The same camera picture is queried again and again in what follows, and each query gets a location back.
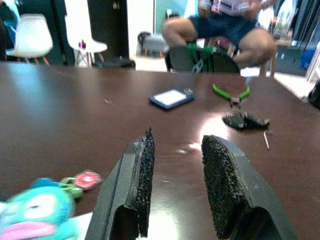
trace black chair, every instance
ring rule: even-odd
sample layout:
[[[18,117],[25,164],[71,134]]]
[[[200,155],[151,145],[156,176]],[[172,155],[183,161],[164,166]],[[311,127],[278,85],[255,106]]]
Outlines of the black chair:
[[[198,59],[201,59],[202,53],[202,48],[196,49]],[[208,63],[212,64],[212,72],[214,73],[240,73],[238,65],[225,53],[212,53],[210,61],[204,61],[204,64]],[[166,53],[165,64],[168,72],[191,72],[196,62],[187,46],[176,46]]]

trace knee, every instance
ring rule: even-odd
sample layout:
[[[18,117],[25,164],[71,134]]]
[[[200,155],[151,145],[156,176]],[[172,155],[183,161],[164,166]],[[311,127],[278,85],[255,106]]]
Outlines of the knee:
[[[164,38],[175,30],[175,24],[170,19],[166,20],[162,25],[162,35]]]
[[[277,53],[277,45],[273,40],[262,42],[257,49],[257,53],[260,58],[260,63],[263,64]]]

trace pink plush mouth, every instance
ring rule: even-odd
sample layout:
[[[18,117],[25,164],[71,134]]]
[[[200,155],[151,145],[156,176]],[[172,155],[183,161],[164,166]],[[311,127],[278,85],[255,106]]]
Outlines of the pink plush mouth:
[[[41,222],[28,221],[20,222],[8,226],[0,235],[0,240],[22,240],[39,238],[52,235],[56,231],[56,226]]]

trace wooden table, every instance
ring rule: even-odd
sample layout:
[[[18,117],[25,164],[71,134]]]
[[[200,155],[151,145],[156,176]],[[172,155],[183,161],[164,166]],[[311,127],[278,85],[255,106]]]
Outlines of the wooden table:
[[[0,63],[0,194],[85,169],[105,179],[126,145],[151,125],[156,162],[148,239],[217,239],[200,151],[204,134],[237,144],[273,187],[299,238],[320,239],[320,112],[273,79],[254,79],[242,110],[270,119],[275,134],[267,151],[262,131],[224,125],[221,117],[231,109],[212,83],[244,86],[232,74]],[[172,88],[191,88],[196,100],[171,111],[148,103]],[[99,187],[87,192],[75,214],[91,212],[98,193]]]

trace denim shorts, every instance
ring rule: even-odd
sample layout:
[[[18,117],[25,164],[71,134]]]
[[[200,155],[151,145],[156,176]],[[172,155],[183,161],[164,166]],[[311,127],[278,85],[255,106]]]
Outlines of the denim shorts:
[[[194,16],[189,18],[196,30],[198,39],[225,37],[238,47],[241,39],[251,32],[257,21],[249,21],[242,16],[229,16],[225,13],[212,13],[208,18]]]

